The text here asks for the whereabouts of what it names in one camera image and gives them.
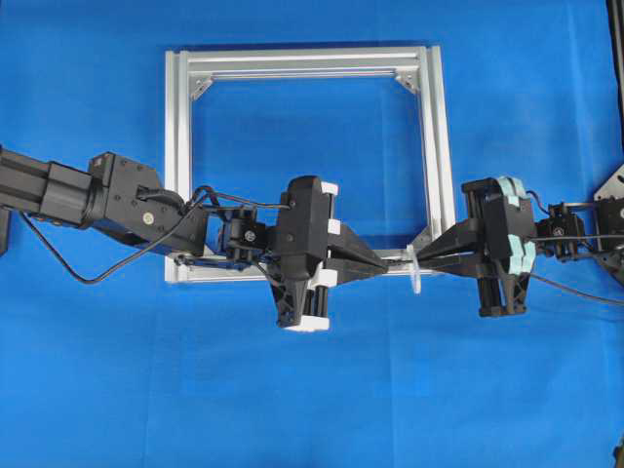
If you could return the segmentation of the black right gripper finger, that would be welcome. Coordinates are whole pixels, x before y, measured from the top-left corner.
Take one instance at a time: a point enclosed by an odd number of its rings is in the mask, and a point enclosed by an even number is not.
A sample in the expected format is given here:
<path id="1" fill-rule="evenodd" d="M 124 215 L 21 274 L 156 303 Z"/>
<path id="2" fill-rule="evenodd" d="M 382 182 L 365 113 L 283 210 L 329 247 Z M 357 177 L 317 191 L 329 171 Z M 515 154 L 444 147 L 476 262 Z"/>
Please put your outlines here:
<path id="1" fill-rule="evenodd" d="M 451 254 L 475 253 L 483 240 L 483 222 L 469 217 L 445 231 L 439 238 L 420 250 L 419 261 L 439 258 Z"/>
<path id="2" fill-rule="evenodd" d="M 453 276 L 484 279 L 488 276 L 488 265 L 478 253 L 451 254 L 418 259 L 419 266 Z"/>

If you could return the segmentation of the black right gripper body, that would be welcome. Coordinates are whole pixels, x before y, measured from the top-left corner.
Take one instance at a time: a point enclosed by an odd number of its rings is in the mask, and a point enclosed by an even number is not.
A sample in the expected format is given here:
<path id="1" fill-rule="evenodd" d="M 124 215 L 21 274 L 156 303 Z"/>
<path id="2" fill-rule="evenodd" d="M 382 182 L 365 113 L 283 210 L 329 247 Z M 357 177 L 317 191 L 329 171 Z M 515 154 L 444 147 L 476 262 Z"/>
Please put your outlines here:
<path id="1" fill-rule="evenodd" d="M 527 310 L 529 274 L 536 259 L 536 227 L 527 191 L 512 176 L 465 182 L 461 190 L 468 216 L 481 223 L 479 315 L 521 315 Z"/>

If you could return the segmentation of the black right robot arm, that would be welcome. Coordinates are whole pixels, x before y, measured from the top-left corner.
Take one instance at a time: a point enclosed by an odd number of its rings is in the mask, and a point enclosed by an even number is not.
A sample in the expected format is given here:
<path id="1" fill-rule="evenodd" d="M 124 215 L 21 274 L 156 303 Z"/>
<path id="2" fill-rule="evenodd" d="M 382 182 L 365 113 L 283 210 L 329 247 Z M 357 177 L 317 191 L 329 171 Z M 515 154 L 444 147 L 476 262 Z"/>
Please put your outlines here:
<path id="1" fill-rule="evenodd" d="M 593 201 L 543 206 L 516 177 L 500 176 L 462 186 L 467 218 L 418 250 L 408 248 L 414 292 L 421 273 L 473 278 L 482 317 L 520 315 L 541 255 L 561 263 L 592 259 L 623 280 L 623 173 L 617 171 Z"/>

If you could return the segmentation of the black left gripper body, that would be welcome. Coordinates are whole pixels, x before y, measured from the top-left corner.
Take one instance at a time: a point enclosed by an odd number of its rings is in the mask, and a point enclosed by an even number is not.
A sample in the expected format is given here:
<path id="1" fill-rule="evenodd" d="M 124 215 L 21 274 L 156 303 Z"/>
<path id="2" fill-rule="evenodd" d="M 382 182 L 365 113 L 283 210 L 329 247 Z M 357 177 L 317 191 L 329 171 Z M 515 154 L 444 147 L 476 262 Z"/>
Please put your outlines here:
<path id="1" fill-rule="evenodd" d="M 281 195 L 283 207 L 270 229 L 267 269 L 277 325 L 291 332 L 326 332 L 328 289 L 337 273 L 325 262 L 329 250 L 329 224 L 335 187 L 323 188 L 314 175 L 290 181 Z"/>

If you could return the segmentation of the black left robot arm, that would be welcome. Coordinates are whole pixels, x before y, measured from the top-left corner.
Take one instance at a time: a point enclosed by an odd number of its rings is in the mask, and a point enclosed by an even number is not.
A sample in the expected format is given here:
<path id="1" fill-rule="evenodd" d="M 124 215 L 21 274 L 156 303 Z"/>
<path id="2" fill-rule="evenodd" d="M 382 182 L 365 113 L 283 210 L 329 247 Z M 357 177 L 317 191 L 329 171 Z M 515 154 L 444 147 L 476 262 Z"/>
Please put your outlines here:
<path id="1" fill-rule="evenodd" d="M 95 229 L 136 256 L 155 253 L 179 266 L 256 268 L 270 286 L 278 326 L 296 332 L 328 328 L 331 288 L 385 274 L 391 265 L 335 217 L 337 193 L 315 176 L 295 178 L 270 226 L 257 218 L 259 202 L 208 185 L 184 199 L 154 169 L 112 152 L 93 158 L 86 171 L 1 153 L 3 223 L 18 213 L 28 225 Z"/>

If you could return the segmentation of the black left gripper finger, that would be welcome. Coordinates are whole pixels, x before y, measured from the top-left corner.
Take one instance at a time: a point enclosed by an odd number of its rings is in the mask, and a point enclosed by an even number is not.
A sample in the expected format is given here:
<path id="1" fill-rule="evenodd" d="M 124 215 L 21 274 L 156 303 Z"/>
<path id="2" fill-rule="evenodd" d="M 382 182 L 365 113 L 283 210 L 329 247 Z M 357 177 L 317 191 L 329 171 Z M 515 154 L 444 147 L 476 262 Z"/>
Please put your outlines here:
<path id="1" fill-rule="evenodd" d="M 366 280 L 388 272 L 388 265 L 384 261 L 381 261 L 380 265 L 374 265 L 343 258 L 328 258 L 325 262 L 325 268 L 337 273 L 336 284 L 338 286 Z"/>
<path id="2" fill-rule="evenodd" d="M 342 221 L 329 222 L 329 250 L 331 258 L 380 261 L 380 256 Z"/>

